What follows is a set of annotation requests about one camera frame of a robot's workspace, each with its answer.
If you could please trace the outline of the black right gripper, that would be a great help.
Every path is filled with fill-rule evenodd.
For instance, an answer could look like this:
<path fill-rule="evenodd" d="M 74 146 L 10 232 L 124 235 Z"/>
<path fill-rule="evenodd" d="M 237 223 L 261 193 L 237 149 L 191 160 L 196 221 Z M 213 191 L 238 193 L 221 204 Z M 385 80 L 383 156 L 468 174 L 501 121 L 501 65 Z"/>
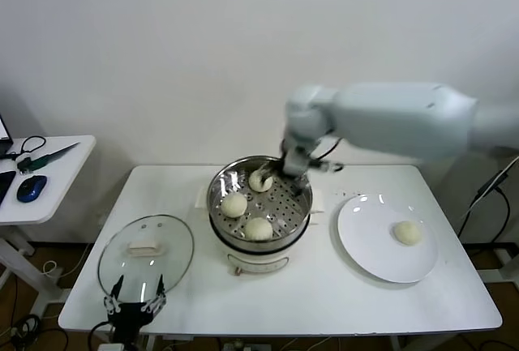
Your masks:
<path fill-rule="evenodd" d="M 306 172 L 309 169 L 311 156 L 304 148 L 287 148 L 282 153 L 282 161 L 267 161 L 258 169 L 259 181 L 265 183 L 273 175 L 278 175 L 283 171 L 290 176 L 291 195 L 300 196 L 307 187 Z"/>

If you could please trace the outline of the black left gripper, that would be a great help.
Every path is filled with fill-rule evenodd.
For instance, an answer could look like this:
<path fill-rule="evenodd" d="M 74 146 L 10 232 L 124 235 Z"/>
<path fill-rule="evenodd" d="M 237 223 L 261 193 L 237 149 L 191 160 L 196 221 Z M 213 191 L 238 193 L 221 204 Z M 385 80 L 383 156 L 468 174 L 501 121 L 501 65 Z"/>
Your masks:
<path fill-rule="evenodd" d="M 104 297 L 107 318 L 114 327 L 114 337 L 137 337 L 140 329 L 153 321 L 153 313 L 159 313 L 166 304 L 163 275 L 157 283 L 155 297 L 144 302 L 123 303 L 119 305 L 118 296 L 122 288 L 124 275 Z"/>

